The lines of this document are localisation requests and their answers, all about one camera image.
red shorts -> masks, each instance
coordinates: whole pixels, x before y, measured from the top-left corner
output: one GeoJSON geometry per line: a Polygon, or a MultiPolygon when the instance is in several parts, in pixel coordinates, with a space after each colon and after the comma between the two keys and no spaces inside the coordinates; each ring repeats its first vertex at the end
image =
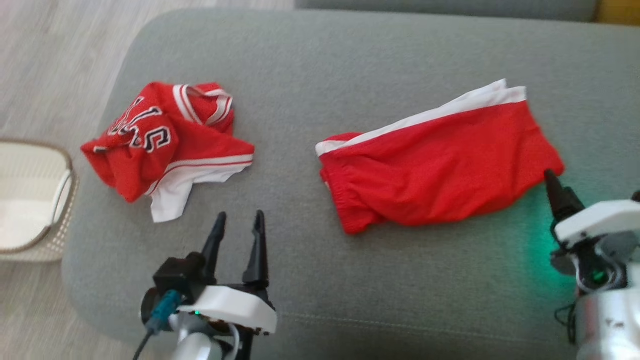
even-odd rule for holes
{"type": "Polygon", "coordinates": [[[455,222],[512,205],[564,172],[533,119],[524,87],[498,81],[369,133],[316,145],[344,231],[393,221],[455,222]]]}

yellow object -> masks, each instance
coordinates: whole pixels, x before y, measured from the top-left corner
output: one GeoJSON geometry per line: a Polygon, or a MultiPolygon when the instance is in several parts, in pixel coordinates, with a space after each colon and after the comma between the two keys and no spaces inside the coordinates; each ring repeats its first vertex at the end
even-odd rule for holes
{"type": "Polygon", "coordinates": [[[640,0],[602,0],[597,21],[640,26],[640,0]]]}

white cable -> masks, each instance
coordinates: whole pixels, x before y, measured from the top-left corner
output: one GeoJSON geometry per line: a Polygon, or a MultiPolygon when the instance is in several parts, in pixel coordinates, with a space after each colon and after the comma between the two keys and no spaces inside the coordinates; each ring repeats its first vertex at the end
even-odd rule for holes
{"type": "Polygon", "coordinates": [[[234,350],[227,356],[225,360],[236,360],[236,356],[238,355],[238,350],[240,349],[240,332],[236,328],[236,326],[232,323],[228,323],[229,329],[234,335],[234,350]]]}

beige basket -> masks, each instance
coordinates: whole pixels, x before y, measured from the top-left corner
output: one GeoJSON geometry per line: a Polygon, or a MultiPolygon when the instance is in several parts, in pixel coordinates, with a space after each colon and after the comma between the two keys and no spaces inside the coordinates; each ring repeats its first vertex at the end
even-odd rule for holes
{"type": "Polygon", "coordinates": [[[0,260],[60,260],[77,187],[66,152],[0,142],[0,260]]]}

wooden floor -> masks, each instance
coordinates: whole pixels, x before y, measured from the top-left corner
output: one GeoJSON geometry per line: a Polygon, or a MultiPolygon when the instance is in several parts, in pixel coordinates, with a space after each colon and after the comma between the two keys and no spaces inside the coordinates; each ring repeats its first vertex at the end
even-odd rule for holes
{"type": "MultiPolygon", "coordinates": [[[[0,1],[1,137],[60,145],[76,168],[87,166],[78,148],[96,134],[136,34],[162,13],[198,6],[293,8],[292,0],[0,1]]],[[[133,356],[134,349],[77,317],[65,298],[59,263],[0,263],[0,304],[0,359],[133,356]]]]}

